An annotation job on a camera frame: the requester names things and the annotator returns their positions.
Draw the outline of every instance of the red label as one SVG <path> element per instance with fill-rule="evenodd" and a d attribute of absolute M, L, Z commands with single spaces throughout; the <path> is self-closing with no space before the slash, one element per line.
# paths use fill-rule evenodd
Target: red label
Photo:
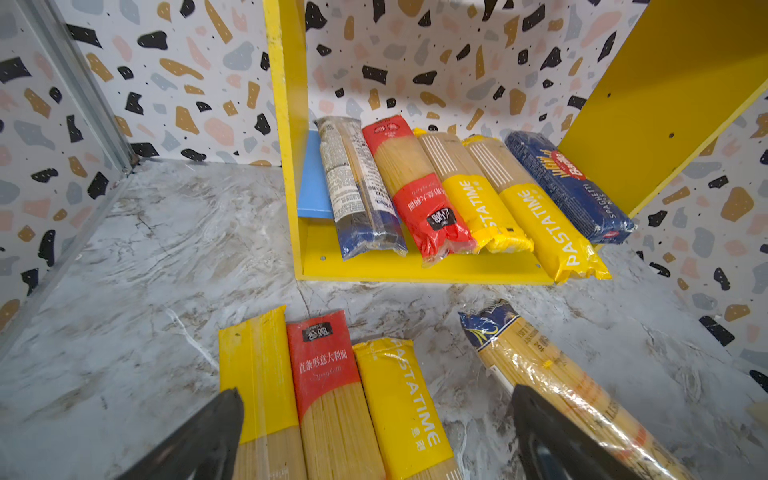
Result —
<path fill-rule="evenodd" d="M 562 170 L 563 173 L 567 174 L 568 176 L 577 180 L 587 180 L 586 175 L 584 175 L 581 170 L 576 168 L 576 165 L 573 165 L 571 161 L 568 160 L 565 155 L 559 151 L 553 151 L 551 159 L 558 165 L 558 167 L 560 167 L 560 170 Z"/>
<path fill-rule="evenodd" d="M 473 248 L 469 228 L 451 205 L 437 175 L 405 185 L 392 202 L 425 260 L 442 255 L 446 247 L 447 253 L 452 253 L 452 244 L 446 246 L 446 242 L 469 243 L 468 248 Z"/>
<path fill-rule="evenodd" d="M 289 323 L 288 347 L 299 420 L 315 400 L 340 386 L 359 382 L 343 311 Z"/>
<path fill-rule="evenodd" d="M 377 121 L 375 124 L 370 124 L 363 128 L 362 135 L 366 139 L 371 154 L 376 155 L 379 145 L 381 145 L 384 140 L 413 136 L 413 132 L 411 131 L 411 127 L 406 123 L 405 118 L 396 115 L 395 117 L 385 118 L 384 120 Z"/>

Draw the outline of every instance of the blue board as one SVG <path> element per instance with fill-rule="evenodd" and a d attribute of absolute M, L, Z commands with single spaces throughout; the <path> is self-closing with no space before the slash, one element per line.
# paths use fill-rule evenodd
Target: blue board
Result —
<path fill-rule="evenodd" d="M 301 177 L 297 210 L 299 217 L 333 220 L 326 171 L 323 168 L 323 160 L 320 158 L 320 134 L 315 130 L 310 130 L 306 141 L 304 172 Z"/>

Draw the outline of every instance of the blue label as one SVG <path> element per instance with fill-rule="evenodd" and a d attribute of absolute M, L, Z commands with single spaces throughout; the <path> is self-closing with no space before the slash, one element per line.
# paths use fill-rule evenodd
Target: blue label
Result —
<path fill-rule="evenodd" d="M 499 300 L 477 314 L 459 312 L 458 316 L 464 334 L 478 352 L 520 318 L 506 300 Z"/>
<path fill-rule="evenodd" d="M 513 131 L 507 148 L 592 243 L 622 243 L 636 226 L 543 135 Z"/>

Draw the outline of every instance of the nutrition label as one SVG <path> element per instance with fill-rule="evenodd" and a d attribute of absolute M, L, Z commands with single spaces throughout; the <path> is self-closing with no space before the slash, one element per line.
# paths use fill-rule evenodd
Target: nutrition label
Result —
<path fill-rule="evenodd" d="M 331 122 L 320 128 L 320 153 L 326 171 L 328 194 L 333 207 L 333 219 L 338 222 L 347 215 L 365 212 L 355 176 L 349 166 L 341 133 Z"/>
<path fill-rule="evenodd" d="M 363 138 L 360 130 L 350 128 L 348 131 L 349 136 L 352 138 L 352 145 L 355 148 L 355 153 L 360 160 L 362 182 L 364 188 L 367 189 L 371 197 L 373 208 L 394 215 L 395 208 L 392 205 L 392 201 L 389 199 L 379 169 L 376 167 L 376 162 L 373 160 L 371 150 L 368 149 L 368 145 L 366 144 L 366 139 Z"/>

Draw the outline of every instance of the red spaghetti package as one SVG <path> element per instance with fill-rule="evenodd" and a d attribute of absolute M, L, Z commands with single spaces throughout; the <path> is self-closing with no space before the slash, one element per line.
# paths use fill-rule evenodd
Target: red spaghetti package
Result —
<path fill-rule="evenodd" d="M 477 243 L 405 119 L 386 118 L 363 128 L 362 135 L 425 265 L 450 253 L 474 252 Z"/>
<path fill-rule="evenodd" d="M 307 478 L 385 480 L 344 312 L 287 328 Z"/>

